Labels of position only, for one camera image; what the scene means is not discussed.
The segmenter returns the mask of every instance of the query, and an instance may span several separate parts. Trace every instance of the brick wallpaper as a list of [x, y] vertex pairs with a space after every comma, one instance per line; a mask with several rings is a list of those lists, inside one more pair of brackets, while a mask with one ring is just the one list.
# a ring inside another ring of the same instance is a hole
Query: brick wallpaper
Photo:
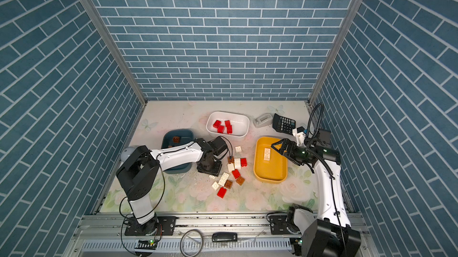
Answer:
[[0, 0], [0, 85], [0, 256], [62, 254], [139, 102], [77, 0]]
[[458, 0], [363, 0], [318, 101], [381, 256], [458, 256]]
[[93, 0], [150, 100], [305, 100], [350, 0]]

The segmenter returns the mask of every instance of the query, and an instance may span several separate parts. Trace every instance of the yellow tray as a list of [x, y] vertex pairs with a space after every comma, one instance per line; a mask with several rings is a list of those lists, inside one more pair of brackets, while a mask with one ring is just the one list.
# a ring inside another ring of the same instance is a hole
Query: yellow tray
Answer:
[[[280, 141], [278, 138], [261, 137], [256, 142], [254, 172], [258, 180], [269, 183], [281, 183], [288, 176], [288, 161], [270, 146]], [[269, 148], [270, 160], [264, 160], [264, 149]]]

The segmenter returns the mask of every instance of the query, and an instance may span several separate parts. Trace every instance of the calculator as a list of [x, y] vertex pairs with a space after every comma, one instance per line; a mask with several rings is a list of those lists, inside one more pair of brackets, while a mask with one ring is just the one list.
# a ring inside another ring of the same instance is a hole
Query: calculator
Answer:
[[272, 128], [277, 132], [292, 135], [293, 129], [296, 128], [296, 121], [275, 114], [273, 115]]

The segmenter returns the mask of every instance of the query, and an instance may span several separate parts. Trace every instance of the metal post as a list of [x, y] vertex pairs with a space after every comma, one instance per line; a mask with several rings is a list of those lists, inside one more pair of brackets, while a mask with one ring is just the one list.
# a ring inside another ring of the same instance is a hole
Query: metal post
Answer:
[[119, 51], [118, 46], [116, 45], [113, 38], [111, 37], [110, 32], [108, 31], [108, 28], [105, 25], [105, 22], [100, 17], [99, 12], [97, 11], [97, 8], [95, 8], [94, 2], [92, 2], [92, 0], [79, 0], [79, 1], [82, 4], [83, 8], [86, 10], [86, 13], [88, 14], [95, 28], [99, 32], [99, 35], [102, 37], [102, 40], [104, 40], [114, 60], [116, 60], [116, 62], [118, 63], [118, 66], [121, 69], [121, 71], [123, 72], [125, 78], [127, 79], [127, 82], [129, 82], [130, 86], [132, 87], [138, 99], [140, 100], [141, 104], [145, 106], [147, 99], [145, 95], [143, 94], [142, 90], [140, 89], [140, 86], [135, 81], [135, 78], [132, 75], [132, 72], [130, 72], [130, 69], [127, 66], [121, 52]]
[[353, 22], [353, 19], [355, 18], [362, 1], [363, 0], [351, 0], [347, 14], [342, 22], [342, 26], [340, 27], [339, 32], [336, 35], [336, 39], [333, 43], [333, 46], [329, 51], [328, 57], [324, 62], [323, 68], [321, 69], [320, 74], [318, 75], [317, 82], [315, 83], [312, 93], [310, 94], [308, 101], [310, 105], [314, 105], [315, 100], [318, 97], [318, 93], [320, 93], [321, 88], [323, 87], [324, 80], [326, 79], [329, 70], [331, 70], [334, 60], [336, 59], [337, 53], [339, 52], [340, 47], [344, 42], [345, 36], [347, 35], [348, 30], [350, 29], [351, 23]]

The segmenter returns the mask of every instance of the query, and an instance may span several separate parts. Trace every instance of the floral tabletop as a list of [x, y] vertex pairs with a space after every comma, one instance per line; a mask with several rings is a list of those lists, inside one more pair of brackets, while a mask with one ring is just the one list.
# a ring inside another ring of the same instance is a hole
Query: floral tabletop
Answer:
[[[163, 136], [174, 129], [191, 129], [195, 138], [212, 139], [205, 129], [209, 115], [214, 111], [228, 111], [244, 114], [252, 121], [263, 113], [278, 113], [296, 120], [298, 127], [308, 122], [306, 105], [301, 101], [158, 101], [148, 102], [140, 123], [130, 142], [131, 146], [146, 145], [149, 149], [159, 149]], [[234, 181], [224, 198], [216, 195], [211, 187], [227, 170], [226, 158], [216, 179], [197, 172], [196, 164], [183, 174], [165, 176], [165, 193], [156, 208], [157, 212], [202, 212], [202, 211], [266, 211], [288, 209], [291, 203], [297, 203], [318, 209], [317, 181], [307, 166], [296, 166], [288, 161], [288, 177], [280, 184], [264, 183], [256, 179], [253, 172], [256, 141], [263, 136], [279, 139], [293, 136], [277, 133], [271, 126], [255, 128], [250, 124], [249, 132], [243, 141], [229, 139], [232, 145], [242, 146], [241, 153], [234, 156], [247, 158], [248, 166], [240, 171], [245, 179], [242, 186]], [[162, 175], [158, 173], [149, 196], [152, 205], [156, 205], [163, 191]], [[125, 193], [118, 180], [113, 183], [103, 202], [101, 212], [117, 212]], [[131, 211], [128, 202], [121, 210]]]

